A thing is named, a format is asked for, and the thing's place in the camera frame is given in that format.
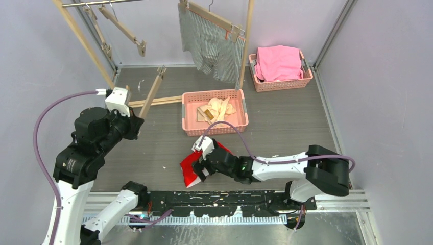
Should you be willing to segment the red underwear white trim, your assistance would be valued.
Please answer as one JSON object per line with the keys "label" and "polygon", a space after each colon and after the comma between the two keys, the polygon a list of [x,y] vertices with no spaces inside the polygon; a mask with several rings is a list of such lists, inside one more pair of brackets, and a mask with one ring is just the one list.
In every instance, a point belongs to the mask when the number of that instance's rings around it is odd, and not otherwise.
{"label": "red underwear white trim", "polygon": [[193,168],[193,164],[198,163],[200,158],[202,157],[203,150],[208,150],[209,148],[221,148],[227,153],[231,153],[225,146],[223,146],[218,141],[214,141],[213,144],[216,144],[216,146],[211,147],[210,140],[210,138],[206,137],[201,146],[198,146],[200,141],[200,139],[198,139],[193,146],[193,152],[181,161],[180,167],[182,170],[183,180],[186,188],[190,188],[196,184],[199,184],[200,182],[204,182],[208,176],[213,175],[216,172],[215,170],[209,171],[205,167],[199,167],[199,170],[197,170],[197,172],[199,173],[197,173],[196,170]]}

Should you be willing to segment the beige underwear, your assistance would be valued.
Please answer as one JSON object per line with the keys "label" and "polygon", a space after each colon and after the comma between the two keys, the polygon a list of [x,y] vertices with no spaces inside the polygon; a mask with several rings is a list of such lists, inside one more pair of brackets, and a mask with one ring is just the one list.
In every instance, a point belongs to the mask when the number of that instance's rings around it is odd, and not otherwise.
{"label": "beige underwear", "polygon": [[228,116],[236,112],[236,108],[230,103],[230,97],[225,99],[214,97],[206,105],[197,108],[196,121],[210,125],[216,121],[225,121]]}

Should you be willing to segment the beige hanger holding red underwear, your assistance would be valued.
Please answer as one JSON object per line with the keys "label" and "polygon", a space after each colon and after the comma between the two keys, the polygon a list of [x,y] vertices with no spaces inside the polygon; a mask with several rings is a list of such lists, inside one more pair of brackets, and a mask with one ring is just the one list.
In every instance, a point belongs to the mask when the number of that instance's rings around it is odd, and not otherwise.
{"label": "beige hanger holding red underwear", "polygon": [[143,103],[143,106],[142,106],[140,113],[138,115],[142,119],[145,119],[145,117],[147,116],[147,114],[149,112],[149,109],[152,105],[153,99],[155,98],[156,93],[157,93],[157,91],[158,91],[158,89],[159,89],[159,87],[163,81],[163,77],[164,77],[164,74],[166,72],[166,67],[164,65],[159,67],[157,69],[157,72],[158,72],[158,75],[155,77],[155,80],[152,84],[152,87],[151,87],[149,93],[148,93],[148,96],[145,99],[145,102]]}

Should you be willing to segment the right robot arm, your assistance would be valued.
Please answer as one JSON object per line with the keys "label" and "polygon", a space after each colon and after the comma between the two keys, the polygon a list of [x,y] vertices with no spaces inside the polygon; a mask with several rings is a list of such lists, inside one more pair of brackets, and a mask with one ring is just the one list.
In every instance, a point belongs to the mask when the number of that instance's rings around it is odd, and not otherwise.
{"label": "right robot arm", "polygon": [[201,181],[215,173],[231,177],[242,184],[271,179],[288,179],[288,192],[283,202],[295,210],[311,197],[328,194],[345,197],[349,194],[349,163],[351,158],[319,145],[308,151],[285,157],[235,156],[217,144],[194,145],[200,153],[192,164]]}

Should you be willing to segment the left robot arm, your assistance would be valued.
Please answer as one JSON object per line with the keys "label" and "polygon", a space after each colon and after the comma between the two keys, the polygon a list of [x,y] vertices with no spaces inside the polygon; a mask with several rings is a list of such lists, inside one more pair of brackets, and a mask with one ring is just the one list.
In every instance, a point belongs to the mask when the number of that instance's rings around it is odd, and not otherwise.
{"label": "left robot arm", "polygon": [[146,186],[130,181],[96,217],[83,222],[87,198],[105,164],[105,156],[123,139],[136,140],[144,120],[131,107],[122,115],[101,107],[83,110],[75,120],[72,143],[55,162],[54,179],[60,205],[53,207],[44,244],[101,244],[109,231],[129,211],[147,208]]}

